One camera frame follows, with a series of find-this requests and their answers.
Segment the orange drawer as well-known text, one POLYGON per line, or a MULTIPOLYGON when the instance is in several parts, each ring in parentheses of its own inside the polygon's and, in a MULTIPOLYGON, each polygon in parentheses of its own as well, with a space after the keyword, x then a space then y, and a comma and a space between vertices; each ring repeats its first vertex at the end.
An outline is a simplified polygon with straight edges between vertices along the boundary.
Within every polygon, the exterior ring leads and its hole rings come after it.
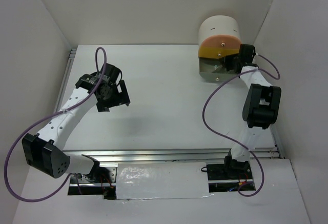
POLYGON ((231 35, 213 35, 200 44, 201 47, 239 49, 241 40, 231 35))

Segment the cream round drawer organizer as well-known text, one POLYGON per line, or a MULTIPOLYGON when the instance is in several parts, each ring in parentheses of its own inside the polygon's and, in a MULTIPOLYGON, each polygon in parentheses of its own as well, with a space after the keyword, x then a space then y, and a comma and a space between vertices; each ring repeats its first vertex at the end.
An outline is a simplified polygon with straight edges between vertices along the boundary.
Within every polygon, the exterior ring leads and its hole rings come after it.
POLYGON ((231 35, 240 39, 237 21, 224 15, 207 18, 198 31, 198 46, 200 47, 203 40, 213 35, 231 35))

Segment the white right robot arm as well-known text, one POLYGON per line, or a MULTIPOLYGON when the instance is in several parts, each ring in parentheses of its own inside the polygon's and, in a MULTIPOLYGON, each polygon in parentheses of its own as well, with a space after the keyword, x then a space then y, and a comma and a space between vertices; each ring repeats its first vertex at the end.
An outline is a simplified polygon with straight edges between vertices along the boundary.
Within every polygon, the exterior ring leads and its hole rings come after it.
POLYGON ((223 173, 227 178, 248 179, 250 151, 258 144, 262 133, 274 124, 278 117, 281 88, 271 85, 253 63, 256 50, 253 45, 241 44, 237 54, 223 58, 226 70, 240 74, 248 88, 242 110, 245 127, 235 144, 224 158, 223 173))

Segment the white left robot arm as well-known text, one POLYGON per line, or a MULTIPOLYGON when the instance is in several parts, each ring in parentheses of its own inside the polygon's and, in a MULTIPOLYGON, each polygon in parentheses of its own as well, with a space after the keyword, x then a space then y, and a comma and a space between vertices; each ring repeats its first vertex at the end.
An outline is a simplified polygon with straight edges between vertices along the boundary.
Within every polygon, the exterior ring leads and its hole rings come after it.
POLYGON ((41 172, 59 178, 65 173, 81 174, 88 182, 99 181, 109 171, 91 156, 68 155, 63 151, 73 130, 93 107, 98 112, 130 104, 122 72, 111 64, 101 71, 85 74, 75 88, 60 114, 52 118, 35 135, 27 133, 22 139, 27 164, 41 172))

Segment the white foil covered panel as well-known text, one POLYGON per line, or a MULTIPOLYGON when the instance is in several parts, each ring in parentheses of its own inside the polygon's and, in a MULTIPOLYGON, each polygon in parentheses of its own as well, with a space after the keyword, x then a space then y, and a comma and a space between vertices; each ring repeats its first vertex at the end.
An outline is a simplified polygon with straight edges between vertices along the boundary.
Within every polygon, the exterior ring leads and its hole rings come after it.
POLYGON ((116 197, 119 200, 189 199, 209 197, 203 162, 119 164, 116 197))

